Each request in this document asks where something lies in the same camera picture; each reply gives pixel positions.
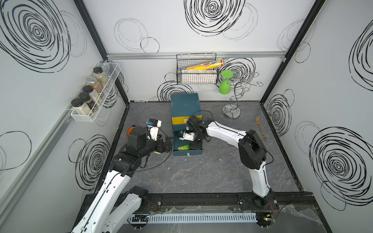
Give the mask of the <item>yellow drawer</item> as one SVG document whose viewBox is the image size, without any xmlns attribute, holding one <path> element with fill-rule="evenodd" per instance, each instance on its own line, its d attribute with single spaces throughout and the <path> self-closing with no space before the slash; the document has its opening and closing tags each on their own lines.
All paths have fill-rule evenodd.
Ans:
<svg viewBox="0 0 373 233">
<path fill-rule="evenodd" d="M 172 124 L 179 125 L 179 124 L 187 124 L 190 116 L 172 116 Z"/>
</svg>

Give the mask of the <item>bright green cookie packet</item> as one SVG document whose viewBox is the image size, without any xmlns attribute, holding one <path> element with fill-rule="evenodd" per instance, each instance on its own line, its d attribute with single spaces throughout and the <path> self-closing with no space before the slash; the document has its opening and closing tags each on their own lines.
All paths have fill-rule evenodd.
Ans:
<svg viewBox="0 0 373 233">
<path fill-rule="evenodd" d="M 184 145 L 184 146 L 178 147 L 178 151 L 182 151 L 182 150 L 190 150 L 189 145 Z"/>
</svg>

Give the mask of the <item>teal drawer cabinet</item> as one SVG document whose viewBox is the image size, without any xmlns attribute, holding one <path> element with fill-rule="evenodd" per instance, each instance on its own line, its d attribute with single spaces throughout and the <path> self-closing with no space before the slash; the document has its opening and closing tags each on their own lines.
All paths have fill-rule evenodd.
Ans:
<svg viewBox="0 0 373 233">
<path fill-rule="evenodd" d="M 175 94 L 171 96 L 171 116 L 195 115 L 202 119 L 200 100 L 197 93 Z"/>
</svg>

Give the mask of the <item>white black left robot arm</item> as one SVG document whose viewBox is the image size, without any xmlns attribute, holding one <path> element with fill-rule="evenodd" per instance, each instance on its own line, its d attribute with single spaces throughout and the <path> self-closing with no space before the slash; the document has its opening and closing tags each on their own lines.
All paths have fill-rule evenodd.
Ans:
<svg viewBox="0 0 373 233">
<path fill-rule="evenodd" d="M 138 186 L 130 189 L 118 207 L 114 205 L 144 157 L 153 152 L 173 152 L 175 138 L 158 131 L 158 127 L 135 127 L 129 131 L 127 143 L 113 157 L 102 187 L 72 232 L 116 233 L 142 206 L 148 191 Z"/>
</svg>

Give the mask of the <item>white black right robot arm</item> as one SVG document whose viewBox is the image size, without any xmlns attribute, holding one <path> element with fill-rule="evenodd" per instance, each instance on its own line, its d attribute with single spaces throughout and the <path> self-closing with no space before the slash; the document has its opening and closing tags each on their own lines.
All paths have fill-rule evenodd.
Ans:
<svg viewBox="0 0 373 233">
<path fill-rule="evenodd" d="M 187 120 L 187 124 L 193 129 L 197 139 L 209 141 L 210 138 L 218 138 L 239 150 L 240 160 L 250 172 L 253 201 L 267 205 L 270 194 L 266 172 L 267 149 L 257 132 L 236 130 L 209 118 L 199 119 L 195 115 Z"/>
</svg>

